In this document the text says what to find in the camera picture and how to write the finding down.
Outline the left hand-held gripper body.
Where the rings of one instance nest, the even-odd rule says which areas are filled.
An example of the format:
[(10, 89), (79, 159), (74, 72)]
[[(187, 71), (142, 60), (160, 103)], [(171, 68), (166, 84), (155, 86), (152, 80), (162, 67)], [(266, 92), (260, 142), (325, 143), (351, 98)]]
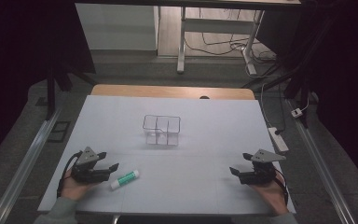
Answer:
[(82, 184), (101, 183), (110, 176), (108, 169), (95, 170), (94, 166), (100, 159), (90, 147), (86, 147), (72, 167), (71, 177)]

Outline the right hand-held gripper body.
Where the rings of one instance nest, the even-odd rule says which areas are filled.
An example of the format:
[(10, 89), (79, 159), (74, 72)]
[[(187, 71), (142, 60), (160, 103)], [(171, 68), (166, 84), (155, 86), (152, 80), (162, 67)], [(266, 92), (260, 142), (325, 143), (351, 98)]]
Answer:
[(263, 185), (271, 182), (276, 177), (273, 162), (284, 161), (285, 156), (259, 149), (250, 161), (253, 165), (252, 172), (241, 173), (240, 182), (246, 185)]

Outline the person's left hand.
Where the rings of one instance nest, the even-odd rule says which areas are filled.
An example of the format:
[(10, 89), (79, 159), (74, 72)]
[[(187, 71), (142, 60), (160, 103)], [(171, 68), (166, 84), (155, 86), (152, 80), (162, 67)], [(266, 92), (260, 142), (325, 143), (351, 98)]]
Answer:
[(67, 198), (73, 201), (79, 201), (81, 200), (86, 193), (96, 186), (96, 183), (93, 184), (82, 184), (77, 183), (72, 177), (71, 177), (72, 170), (68, 170), (64, 175), (62, 190), (61, 190), (61, 196), (63, 198)]

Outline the green and white glue stick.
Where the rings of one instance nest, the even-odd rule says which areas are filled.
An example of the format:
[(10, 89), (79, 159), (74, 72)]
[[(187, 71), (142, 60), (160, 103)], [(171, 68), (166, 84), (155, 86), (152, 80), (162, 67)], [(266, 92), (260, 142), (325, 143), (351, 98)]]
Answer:
[(122, 177), (116, 179), (112, 184), (111, 184), (111, 189), (115, 190), (118, 189), (124, 185), (127, 185), (128, 183), (130, 183), (131, 181), (135, 180), (136, 178), (138, 178), (140, 175), (138, 170), (134, 170), (126, 175), (123, 175)]

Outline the white power strip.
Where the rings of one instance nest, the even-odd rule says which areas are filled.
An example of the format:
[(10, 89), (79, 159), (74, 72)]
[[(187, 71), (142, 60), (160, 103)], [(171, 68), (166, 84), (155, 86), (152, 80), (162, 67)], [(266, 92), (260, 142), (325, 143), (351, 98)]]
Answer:
[(285, 152), (289, 151), (288, 146), (286, 145), (286, 143), (284, 142), (284, 140), (281, 136), (281, 132), (277, 128), (270, 127), (270, 128), (268, 128), (268, 132), (269, 132), (271, 139), (275, 143), (277, 149), (281, 153), (285, 153)]

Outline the white table mat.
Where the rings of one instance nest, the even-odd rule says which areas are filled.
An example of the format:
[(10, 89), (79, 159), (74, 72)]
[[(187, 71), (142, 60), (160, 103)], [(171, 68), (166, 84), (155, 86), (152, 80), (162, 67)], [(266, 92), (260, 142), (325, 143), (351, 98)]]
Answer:
[[(143, 129), (147, 115), (180, 118), (178, 144), (147, 144)], [(257, 193), (230, 172), (251, 171), (244, 153), (273, 149), (256, 100), (88, 96), (40, 210), (51, 209), (65, 164), (85, 147), (105, 153), (97, 168), (118, 166), (111, 180), (132, 171), (140, 175), (118, 189), (112, 189), (110, 182), (94, 187), (78, 204), (81, 212), (188, 216), (269, 212)]]

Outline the clear plastic organizer box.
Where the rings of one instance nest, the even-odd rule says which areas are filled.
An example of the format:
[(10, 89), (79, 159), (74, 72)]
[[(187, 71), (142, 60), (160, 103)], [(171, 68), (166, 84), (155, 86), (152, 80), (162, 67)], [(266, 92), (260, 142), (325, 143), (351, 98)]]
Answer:
[(149, 145), (178, 146), (181, 118), (145, 115), (143, 130), (145, 141)]

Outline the black metal stand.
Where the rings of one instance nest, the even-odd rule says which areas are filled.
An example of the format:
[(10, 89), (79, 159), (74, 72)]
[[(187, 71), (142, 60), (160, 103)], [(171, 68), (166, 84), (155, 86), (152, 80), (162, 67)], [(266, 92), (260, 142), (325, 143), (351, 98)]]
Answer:
[(91, 86), (98, 84), (96, 80), (87, 76), (85, 73), (80, 72), (67, 62), (54, 63), (47, 75), (48, 113), (46, 120), (52, 119), (53, 114), (56, 112), (55, 85), (58, 85), (61, 91), (70, 91), (73, 88), (73, 83), (69, 78), (70, 74), (79, 77)]

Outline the black curtain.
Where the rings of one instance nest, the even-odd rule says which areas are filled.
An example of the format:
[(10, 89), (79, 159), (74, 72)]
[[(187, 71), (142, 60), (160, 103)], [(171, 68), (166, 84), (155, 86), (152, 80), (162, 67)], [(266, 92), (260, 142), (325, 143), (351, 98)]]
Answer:
[(95, 71), (76, 0), (0, 0), (0, 144), (30, 87), (72, 71)]
[(291, 78), (285, 96), (301, 87), (316, 93), (317, 115), (358, 168), (358, 0), (303, 0), (308, 11), (267, 11), (257, 39), (277, 53), (287, 69), (310, 63)]

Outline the white-framed desk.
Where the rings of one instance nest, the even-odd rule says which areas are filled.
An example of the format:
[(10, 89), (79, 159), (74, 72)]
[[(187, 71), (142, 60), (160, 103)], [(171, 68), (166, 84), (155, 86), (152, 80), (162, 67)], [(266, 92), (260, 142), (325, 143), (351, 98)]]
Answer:
[[(295, 10), (301, 8), (301, 0), (75, 0), (82, 4), (130, 5), (130, 6), (158, 6), (181, 8), (180, 43), (178, 49), (177, 73), (185, 70), (185, 34), (216, 33), (248, 35), (249, 40), (241, 50), (246, 68), (251, 75), (255, 75), (255, 66), (251, 62), (250, 50), (254, 43), (263, 13), (266, 10)], [(188, 7), (232, 8), (255, 10), (253, 21), (223, 21), (213, 19), (190, 19), (186, 16)]]

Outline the black floor frame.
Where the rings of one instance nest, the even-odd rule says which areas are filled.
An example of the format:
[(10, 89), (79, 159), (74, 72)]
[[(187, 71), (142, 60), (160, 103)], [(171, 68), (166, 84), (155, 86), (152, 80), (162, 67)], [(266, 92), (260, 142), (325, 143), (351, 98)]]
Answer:
[(62, 143), (69, 131), (70, 121), (57, 121), (50, 132), (48, 141), (50, 143)]

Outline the aluminium floor rail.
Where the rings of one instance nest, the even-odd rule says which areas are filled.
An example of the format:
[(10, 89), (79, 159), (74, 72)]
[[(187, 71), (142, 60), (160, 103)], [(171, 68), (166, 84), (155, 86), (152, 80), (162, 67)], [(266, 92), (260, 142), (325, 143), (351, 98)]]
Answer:
[(330, 201), (337, 212), (340, 222), (342, 224), (358, 224), (310, 129), (306, 128), (299, 118), (291, 117), (291, 120), (296, 125), (315, 169), (324, 184), (324, 189), (329, 195)]
[(19, 168), (9, 182), (0, 199), (0, 224), (5, 224), (61, 112), (62, 107), (57, 106), (50, 118), (42, 123)]

